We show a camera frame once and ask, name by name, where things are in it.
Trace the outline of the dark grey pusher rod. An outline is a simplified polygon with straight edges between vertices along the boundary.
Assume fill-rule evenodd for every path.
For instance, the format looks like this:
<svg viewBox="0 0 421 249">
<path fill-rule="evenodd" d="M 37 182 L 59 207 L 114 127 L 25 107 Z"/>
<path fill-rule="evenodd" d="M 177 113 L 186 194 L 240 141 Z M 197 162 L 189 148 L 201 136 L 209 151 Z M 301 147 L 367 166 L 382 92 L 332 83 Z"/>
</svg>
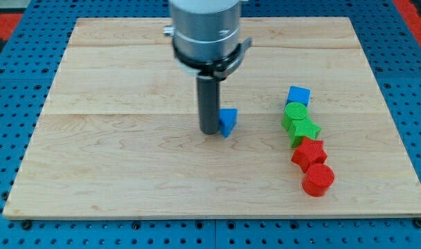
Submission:
<svg viewBox="0 0 421 249">
<path fill-rule="evenodd" d="M 208 75 L 197 76 L 199 127 L 204 134 L 219 131 L 220 82 Z"/>
</svg>

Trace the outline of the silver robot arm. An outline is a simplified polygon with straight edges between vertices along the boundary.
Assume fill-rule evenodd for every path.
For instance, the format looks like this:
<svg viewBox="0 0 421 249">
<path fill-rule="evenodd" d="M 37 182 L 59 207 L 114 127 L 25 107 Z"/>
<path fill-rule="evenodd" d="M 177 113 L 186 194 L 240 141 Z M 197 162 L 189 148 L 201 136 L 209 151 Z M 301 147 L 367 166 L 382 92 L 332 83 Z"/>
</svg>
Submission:
<svg viewBox="0 0 421 249">
<path fill-rule="evenodd" d="M 240 41 L 240 0 L 169 0 L 174 57 L 196 77 L 199 128 L 220 128 L 220 83 L 241 65 L 252 39 Z"/>
</svg>

